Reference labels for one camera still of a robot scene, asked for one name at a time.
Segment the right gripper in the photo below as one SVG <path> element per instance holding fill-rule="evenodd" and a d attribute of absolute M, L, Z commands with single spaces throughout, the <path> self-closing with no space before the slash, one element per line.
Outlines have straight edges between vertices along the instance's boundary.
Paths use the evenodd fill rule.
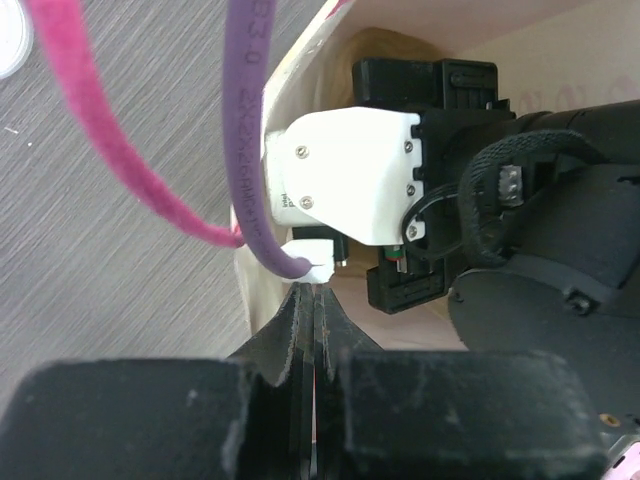
<path fill-rule="evenodd" d="M 366 273 L 369 304 L 396 314 L 445 296 L 467 267 L 456 204 L 469 161 L 490 141 L 489 130 L 514 119 L 498 93 L 498 70 L 489 62 L 435 62 L 364 58 L 352 66 L 355 105 L 416 113 L 411 130 L 423 160 L 414 177 L 425 190 L 403 218 L 399 246 L 366 246 L 329 227 L 292 228 L 297 240 L 329 240 L 337 262 L 357 246 L 373 248 L 377 261 Z"/>

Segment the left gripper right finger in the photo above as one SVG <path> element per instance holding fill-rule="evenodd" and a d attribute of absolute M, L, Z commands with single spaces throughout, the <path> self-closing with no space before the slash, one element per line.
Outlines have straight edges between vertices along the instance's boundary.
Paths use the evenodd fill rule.
<path fill-rule="evenodd" d="M 321 479 L 597 479 L 585 389 L 540 352 L 385 350 L 334 292 L 314 298 Z"/>

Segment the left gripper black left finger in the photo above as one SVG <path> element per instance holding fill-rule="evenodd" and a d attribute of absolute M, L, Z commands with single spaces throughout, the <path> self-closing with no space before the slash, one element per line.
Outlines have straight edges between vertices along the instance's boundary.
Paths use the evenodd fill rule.
<path fill-rule="evenodd" d="M 5 479 L 306 479 L 312 289 L 222 359 L 58 361 L 1 419 Z"/>

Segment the pink paper gift bag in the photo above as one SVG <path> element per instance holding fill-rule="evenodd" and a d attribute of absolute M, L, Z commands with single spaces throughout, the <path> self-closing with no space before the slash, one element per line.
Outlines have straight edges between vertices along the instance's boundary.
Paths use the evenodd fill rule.
<path fill-rule="evenodd" d="M 329 1 L 275 72 L 276 5 L 228 5 L 231 223 L 193 212 L 122 131 L 79 1 L 26 5 L 116 177 L 234 250 L 249 324 L 333 283 L 386 345 L 639 362 L 639 5 Z"/>

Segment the cardboard cup carrier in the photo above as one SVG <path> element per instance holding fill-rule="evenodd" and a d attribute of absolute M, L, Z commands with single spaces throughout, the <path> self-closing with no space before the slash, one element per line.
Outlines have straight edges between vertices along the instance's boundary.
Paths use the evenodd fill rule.
<path fill-rule="evenodd" d="M 382 28 L 366 28 L 333 40 L 323 54 L 314 105 L 317 111 L 355 105 L 352 66 L 368 57 L 434 61 L 447 51 L 424 40 Z"/>

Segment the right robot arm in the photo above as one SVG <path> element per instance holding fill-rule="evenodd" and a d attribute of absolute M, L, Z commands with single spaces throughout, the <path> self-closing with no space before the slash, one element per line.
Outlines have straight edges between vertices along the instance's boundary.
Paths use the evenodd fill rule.
<path fill-rule="evenodd" d="M 402 115 L 392 219 L 366 276 L 395 314 L 447 297 L 472 350 L 543 350 L 583 380 L 608 432 L 639 429 L 639 104 L 517 116 L 492 63 L 369 57 L 366 116 Z"/>

